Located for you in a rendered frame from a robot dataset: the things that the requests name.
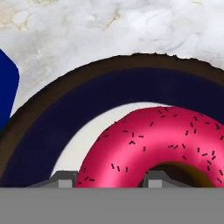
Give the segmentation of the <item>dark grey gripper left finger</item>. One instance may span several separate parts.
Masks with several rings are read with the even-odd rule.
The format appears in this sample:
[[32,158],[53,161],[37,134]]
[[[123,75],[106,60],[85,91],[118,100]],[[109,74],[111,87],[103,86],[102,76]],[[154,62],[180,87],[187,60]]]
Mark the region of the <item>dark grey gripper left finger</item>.
[[77,175],[77,171],[56,171],[49,179],[30,185],[30,188],[74,188]]

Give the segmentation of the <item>dark blue rimmed plate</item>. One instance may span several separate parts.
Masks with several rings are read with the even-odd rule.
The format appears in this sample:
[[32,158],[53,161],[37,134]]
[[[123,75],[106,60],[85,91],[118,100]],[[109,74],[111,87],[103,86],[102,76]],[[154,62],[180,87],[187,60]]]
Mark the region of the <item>dark blue rimmed plate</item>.
[[0,187],[49,179],[86,123],[132,102],[180,106],[224,123],[224,70],[197,59],[135,53],[66,73],[21,107],[0,134]]

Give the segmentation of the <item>pink sprinkled doughnut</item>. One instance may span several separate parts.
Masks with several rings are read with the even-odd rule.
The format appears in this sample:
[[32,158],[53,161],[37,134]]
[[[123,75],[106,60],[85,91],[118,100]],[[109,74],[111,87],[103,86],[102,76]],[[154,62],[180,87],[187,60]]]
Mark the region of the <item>pink sprinkled doughnut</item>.
[[179,107],[142,108],[106,128],[82,162],[77,187],[136,187],[163,162],[190,165],[224,187],[224,125]]

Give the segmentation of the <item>blue tray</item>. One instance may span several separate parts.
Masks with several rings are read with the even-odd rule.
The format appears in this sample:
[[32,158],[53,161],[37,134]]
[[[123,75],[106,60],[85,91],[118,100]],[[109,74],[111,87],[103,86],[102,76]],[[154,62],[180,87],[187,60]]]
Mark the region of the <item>blue tray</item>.
[[0,49],[0,130],[9,121],[18,90],[19,72],[15,63]]

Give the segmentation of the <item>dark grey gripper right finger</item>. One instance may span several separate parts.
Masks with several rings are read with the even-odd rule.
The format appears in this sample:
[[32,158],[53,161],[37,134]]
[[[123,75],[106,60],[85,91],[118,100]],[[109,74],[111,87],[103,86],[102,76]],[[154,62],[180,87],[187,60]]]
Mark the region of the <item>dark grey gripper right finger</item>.
[[190,188],[189,185],[170,178],[164,171],[147,171],[139,186],[143,188]]

